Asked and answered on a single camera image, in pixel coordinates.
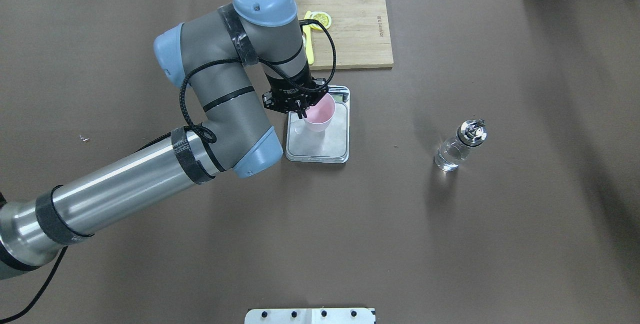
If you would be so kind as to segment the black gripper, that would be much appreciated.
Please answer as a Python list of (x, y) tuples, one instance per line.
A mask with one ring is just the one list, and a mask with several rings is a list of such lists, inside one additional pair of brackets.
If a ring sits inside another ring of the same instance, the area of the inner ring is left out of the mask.
[(320, 78), (302, 83), (269, 77), (270, 91), (262, 95), (265, 109), (283, 114), (294, 112), (299, 119), (307, 118), (307, 109), (314, 106), (329, 91), (329, 86)]

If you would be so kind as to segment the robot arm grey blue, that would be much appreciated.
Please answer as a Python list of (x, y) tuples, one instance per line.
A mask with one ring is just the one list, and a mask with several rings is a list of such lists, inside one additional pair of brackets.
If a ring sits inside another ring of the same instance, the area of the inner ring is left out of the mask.
[(1, 203), (1, 278), (51, 262), (133, 213), (233, 170), (247, 178), (282, 146), (266, 110), (306, 118), (329, 80), (311, 75), (295, 0), (232, 0), (155, 38), (180, 87), (180, 126), (147, 147), (27, 203)]

